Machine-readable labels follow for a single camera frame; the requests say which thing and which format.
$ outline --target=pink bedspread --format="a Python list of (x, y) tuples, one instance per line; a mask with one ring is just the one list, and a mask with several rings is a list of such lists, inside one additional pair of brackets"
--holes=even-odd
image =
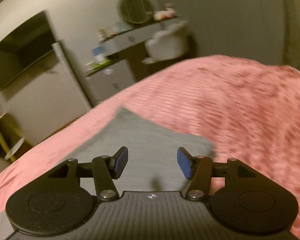
[(299, 215), (292, 232), (300, 238), (300, 73), (224, 56), (187, 60), (150, 76), (37, 145), (0, 174), (0, 212), (11, 194), (98, 133), (119, 106), (206, 137), (216, 144), (216, 161), (236, 157), (294, 193)]

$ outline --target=ribbed pink fabric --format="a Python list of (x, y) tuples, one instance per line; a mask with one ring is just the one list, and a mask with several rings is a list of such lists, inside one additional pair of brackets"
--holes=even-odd
[[(150, 76), (37, 145), (0, 174), (0, 212), (11, 194), (105, 127), (119, 106), (212, 140), (215, 161), (240, 159), (295, 194), (300, 209), (300, 73), (212, 56)], [(213, 180), (213, 187), (220, 181)], [(300, 238), (300, 211), (292, 232)]]

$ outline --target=silver bolt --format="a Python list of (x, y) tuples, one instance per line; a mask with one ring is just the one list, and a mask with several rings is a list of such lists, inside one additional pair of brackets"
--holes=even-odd
[(113, 190), (103, 190), (101, 191), (100, 193), (100, 196), (103, 197), (103, 198), (112, 198), (116, 195), (116, 192), (114, 192)]
[(197, 189), (188, 192), (188, 196), (193, 199), (201, 198), (203, 197), (203, 195), (204, 195), (203, 192)]

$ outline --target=white cloth on chair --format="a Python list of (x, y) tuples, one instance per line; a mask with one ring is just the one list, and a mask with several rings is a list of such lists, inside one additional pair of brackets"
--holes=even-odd
[(173, 23), (166, 30), (158, 31), (145, 46), (150, 58), (143, 62), (151, 64), (156, 61), (175, 59), (189, 51), (187, 21)]

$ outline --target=pink blanket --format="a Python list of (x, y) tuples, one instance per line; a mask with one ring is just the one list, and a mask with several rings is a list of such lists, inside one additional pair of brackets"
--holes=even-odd
[(0, 174), (0, 212), (11, 194), (98, 133), (119, 106), (206, 137), (216, 144), (216, 161), (238, 158), (291, 191), (299, 202), (292, 232), (300, 238), (300, 73), (224, 56), (187, 60), (150, 76), (37, 145)]

